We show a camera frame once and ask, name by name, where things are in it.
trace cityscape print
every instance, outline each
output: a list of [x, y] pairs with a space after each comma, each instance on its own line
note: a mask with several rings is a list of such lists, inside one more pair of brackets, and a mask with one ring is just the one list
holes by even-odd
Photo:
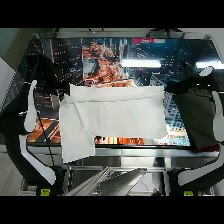
[[[193, 66], [193, 75], [201, 69], [196, 62], [218, 61], [211, 40], [152, 38], [55, 38], [32, 40], [24, 54], [18, 73], [5, 101], [6, 106], [18, 94], [27, 72], [25, 57], [44, 54], [60, 65], [58, 80], [95, 88], [166, 86], [170, 80], [184, 78], [183, 61]], [[123, 59], [159, 60], [161, 67], [122, 67]], [[36, 109], [47, 137], [61, 143], [59, 97], [35, 92]], [[172, 95], [165, 93], [165, 117], [168, 135], [162, 139], [118, 138], [96, 136], [96, 144], [180, 145], [189, 146], [189, 139]], [[28, 136], [29, 142], [45, 142], [40, 121]]]

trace green sticker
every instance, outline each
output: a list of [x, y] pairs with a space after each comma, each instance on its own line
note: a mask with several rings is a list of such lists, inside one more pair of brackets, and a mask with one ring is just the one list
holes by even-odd
[[184, 191], [184, 196], [193, 196], [192, 191]]
[[50, 196], [50, 189], [41, 189], [40, 196]]

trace city skyline image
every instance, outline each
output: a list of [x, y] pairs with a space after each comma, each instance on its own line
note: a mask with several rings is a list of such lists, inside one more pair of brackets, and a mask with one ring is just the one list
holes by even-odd
[[[6, 106], [19, 92], [27, 72], [25, 57], [43, 54], [60, 66], [57, 80], [77, 86], [94, 88], [166, 86], [168, 81], [184, 79], [182, 63], [192, 66], [196, 75], [197, 62], [219, 61], [211, 40], [153, 39], [153, 38], [55, 38], [30, 41], [18, 68]], [[160, 66], [123, 67], [125, 60], [158, 61]], [[224, 76], [223, 69], [218, 73]], [[36, 109], [40, 111], [47, 137], [53, 143], [61, 143], [59, 122], [59, 98], [45, 92], [35, 92]], [[96, 144], [180, 145], [189, 146], [189, 139], [172, 94], [164, 93], [164, 109], [168, 135], [162, 139], [118, 138], [97, 136]], [[36, 129], [28, 136], [29, 142], [45, 142], [45, 136], [37, 119]]]

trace display screen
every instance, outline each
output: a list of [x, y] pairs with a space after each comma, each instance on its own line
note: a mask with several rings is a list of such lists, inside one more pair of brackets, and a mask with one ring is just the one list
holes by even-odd
[[[193, 66], [192, 75], [202, 68], [198, 62], [220, 61], [211, 40], [152, 38], [55, 38], [30, 41], [5, 106], [18, 94], [27, 72], [26, 56], [44, 54], [60, 65], [60, 81], [70, 79], [79, 86], [94, 88], [166, 86], [169, 80], [184, 78], [182, 62]], [[36, 109], [48, 138], [61, 143], [59, 97], [35, 93]], [[96, 136], [96, 144], [179, 145], [189, 139], [172, 95], [165, 93], [164, 108], [168, 135], [162, 139]], [[40, 121], [28, 136], [29, 142], [45, 142]]]

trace white cloth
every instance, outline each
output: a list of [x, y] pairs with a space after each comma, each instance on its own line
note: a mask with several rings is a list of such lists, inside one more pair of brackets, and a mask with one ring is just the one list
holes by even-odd
[[95, 155], [95, 136], [158, 139], [167, 135], [162, 86], [70, 85], [60, 104], [63, 162]]

